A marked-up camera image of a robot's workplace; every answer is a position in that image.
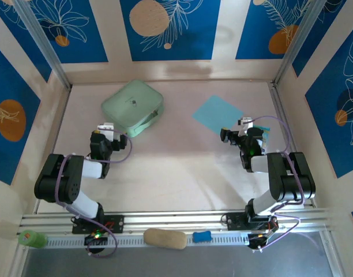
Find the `blue white snack packet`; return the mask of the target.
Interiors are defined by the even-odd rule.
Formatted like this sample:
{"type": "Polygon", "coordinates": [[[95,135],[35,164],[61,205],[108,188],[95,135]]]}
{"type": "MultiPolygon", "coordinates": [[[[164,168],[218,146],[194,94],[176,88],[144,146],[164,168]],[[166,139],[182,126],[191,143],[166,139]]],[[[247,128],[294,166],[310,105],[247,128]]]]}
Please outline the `blue white snack packet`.
{"type": "Polygon", "coordinates": [[[266,153],[268,152],[270,128],[259,126],[259,125],[254,125],[254,127],[262,130],[262,138],[259,138],[257,140],[261,147],[261,153],[263,155],[266,155],[266,153]]]}

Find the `mint green zip pouch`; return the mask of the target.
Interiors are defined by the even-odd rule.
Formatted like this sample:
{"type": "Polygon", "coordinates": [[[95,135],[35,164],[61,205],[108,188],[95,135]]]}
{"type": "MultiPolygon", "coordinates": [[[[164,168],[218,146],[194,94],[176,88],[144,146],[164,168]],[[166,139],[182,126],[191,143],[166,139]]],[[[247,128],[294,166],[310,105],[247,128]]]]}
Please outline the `mint green zip pouch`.
{"type": "Polygon", "coordinates": [[[163,114],[164,97],[141,80],[132,80],[101,104],[108,122],[133,138],[163,114]]]}

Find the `black circuit board green light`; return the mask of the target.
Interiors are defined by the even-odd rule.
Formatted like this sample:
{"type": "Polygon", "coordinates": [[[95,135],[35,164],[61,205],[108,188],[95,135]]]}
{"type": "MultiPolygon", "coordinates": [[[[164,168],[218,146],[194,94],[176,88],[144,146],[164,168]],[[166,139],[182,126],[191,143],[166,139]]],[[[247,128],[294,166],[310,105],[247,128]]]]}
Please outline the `black circuit board green light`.
{"type": "Polygon", "coordinates": [[[100,233],[92,233],[84,238],[85,246],[98,246],[98,245],[106,245],[108,241],[108,237],[103,236],[100,233]]]}

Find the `blue bone-shaped block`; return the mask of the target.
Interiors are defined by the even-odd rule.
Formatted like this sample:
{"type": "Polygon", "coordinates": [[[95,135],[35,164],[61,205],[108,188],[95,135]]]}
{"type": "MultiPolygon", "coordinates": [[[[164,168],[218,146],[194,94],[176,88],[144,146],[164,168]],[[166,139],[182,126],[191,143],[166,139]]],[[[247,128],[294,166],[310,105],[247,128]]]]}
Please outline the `blue bone-shaped block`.
{"type": "Polygon", "coordinates": [[[211,242],[212,234],[210,231],[194,232],[192,234],[192,240],[194,243],[211,242]]]}

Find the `beige oblong case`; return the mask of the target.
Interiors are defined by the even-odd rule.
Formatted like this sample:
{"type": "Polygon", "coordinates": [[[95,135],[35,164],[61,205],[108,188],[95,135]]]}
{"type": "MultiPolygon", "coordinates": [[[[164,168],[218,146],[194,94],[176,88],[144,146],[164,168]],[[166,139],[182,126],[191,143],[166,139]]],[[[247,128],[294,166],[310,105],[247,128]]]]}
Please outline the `beige oblong case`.
{"type": "Polygon", "coordinates": [[[183,250],[187,245],[187,235],[181,231],[150,228],[144,231],[144,242],[160,248],[183,250]]]}

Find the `green tape roll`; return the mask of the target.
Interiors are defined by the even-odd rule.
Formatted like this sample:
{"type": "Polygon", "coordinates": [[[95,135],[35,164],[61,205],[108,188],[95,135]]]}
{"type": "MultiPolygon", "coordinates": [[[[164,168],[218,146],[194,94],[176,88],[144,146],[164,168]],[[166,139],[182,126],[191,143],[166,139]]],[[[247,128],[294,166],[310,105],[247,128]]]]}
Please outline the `green tape roll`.
{"type": "Polygon", "coordinates": [[[48,238],[44,233],[33,230],[24,230],[18,236],[18,243],[20,245],[33,248],[44,248],[47,245],[47,242],[48,238]]]}

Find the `aluminium side rail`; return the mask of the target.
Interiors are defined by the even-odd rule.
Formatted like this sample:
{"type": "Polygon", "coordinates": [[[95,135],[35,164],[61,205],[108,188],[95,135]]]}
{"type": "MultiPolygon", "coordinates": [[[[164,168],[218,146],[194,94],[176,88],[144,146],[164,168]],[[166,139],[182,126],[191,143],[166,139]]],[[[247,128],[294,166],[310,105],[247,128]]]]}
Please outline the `aluminium side rail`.
{"type": "Polygon", "coordinates": [[[296,152],[297,148],[296,145],[294,143],[294,139],[290,130],[290,126],[288,123],[288,119],[286,116],[286,112],[284,111],[284,107],[280,98],[280,95],[278,93],[278,90],[276,88],[276,86],[274,85],[273,82],[268,83],[268,88],[269,88],[269,92],[272,98],[272,102],[275,108],[275,112],[276,112],[276,116],[284,122],[284,125],[282,125],[281,128],[281,132],[283,134],[283,138],[284,141],[286,142],[286,146],[287,149],[285,150],[285,153],[287,153],[288,155],[290,154],[290,152],[296,152]]]}

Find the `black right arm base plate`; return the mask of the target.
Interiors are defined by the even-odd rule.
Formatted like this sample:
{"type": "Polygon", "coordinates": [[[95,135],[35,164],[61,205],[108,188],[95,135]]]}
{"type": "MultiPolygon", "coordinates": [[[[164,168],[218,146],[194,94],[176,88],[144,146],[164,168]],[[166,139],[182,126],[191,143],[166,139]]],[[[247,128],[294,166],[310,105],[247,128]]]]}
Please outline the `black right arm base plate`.
{"type": "Polygon", "coordinates": [[[230,212],[226,214],[227,227],[229,231],[277,231],[276,217],[272,216],[250,216],[244,212],[230,212]]]}

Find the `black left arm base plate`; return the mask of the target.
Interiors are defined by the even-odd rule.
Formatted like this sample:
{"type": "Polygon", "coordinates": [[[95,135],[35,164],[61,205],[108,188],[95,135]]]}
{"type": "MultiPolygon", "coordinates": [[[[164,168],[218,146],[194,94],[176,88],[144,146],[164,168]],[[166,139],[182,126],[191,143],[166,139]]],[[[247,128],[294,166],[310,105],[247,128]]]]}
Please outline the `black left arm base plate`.
{"type": "MultiPolygon", "coordinates": [[[[103,234],[107,232],[102,227],[81,218],[76,219],[75,217],[71,217],[70,221],[73,224],[73,234],[90,234],[98,231],[103,234]]],[[[121,234],[123,232],[123,215],[104,215],[100,222],[114,234],[121,234]]]]}

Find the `long aluminium base rail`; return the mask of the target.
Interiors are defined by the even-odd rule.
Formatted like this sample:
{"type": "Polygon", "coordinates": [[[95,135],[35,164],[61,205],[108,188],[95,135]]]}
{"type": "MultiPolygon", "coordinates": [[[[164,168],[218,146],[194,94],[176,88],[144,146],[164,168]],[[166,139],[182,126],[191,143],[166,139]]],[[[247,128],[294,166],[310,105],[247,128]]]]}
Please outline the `long aluminium base rail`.
{"type": "MultiPolygon", "coordinates": [[[[179,212],[116,212],[113,215],[123,215],[120,226],[124,234],[140,234],[148,228],[178,230],[186,233],[210,230],[226,232],[228,227],[223,223],[223,215],[227,211],[179,211],[179,212]]],[[[301,220],[295,231],[323,231],[332,228],[329,212],[324,208],[305,207],[300,209],[285,209],[278,218],[279,230],[286,231],[301,220]]],[[[69,213],[42,213],[23,215],[18,233],[24,230],[34,230],[47,234],[70,234],[73,223],[69,213]]]]}

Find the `aluminium frame post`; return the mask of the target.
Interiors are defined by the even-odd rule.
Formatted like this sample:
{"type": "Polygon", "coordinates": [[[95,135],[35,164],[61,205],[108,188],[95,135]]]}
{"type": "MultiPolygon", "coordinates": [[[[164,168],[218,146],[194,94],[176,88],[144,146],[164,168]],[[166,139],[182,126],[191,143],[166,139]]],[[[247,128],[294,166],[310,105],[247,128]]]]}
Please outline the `aluminium frame post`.
{"type": "Polygon", "coordinates": [[[292,66],[294,59],[302,48],[325,3],[326,0],[309,1],[309,8],[299,24],[298,30],[284,55],[275,78],[272,80],[272,84],[275,88],[279,86],[287,70],[292,66]]]}
{"type": "Polygon", "coordinates": [[[56,52],[54,51],[29,4],[24,0],[12,0],[12,2],[16,12],[20,16],[21,21],[29,31],[52,71],[56,74],[58,80],[62,83],[65,89],[68,92],[71,92],[72,85],[65,74],[56,52]]]}

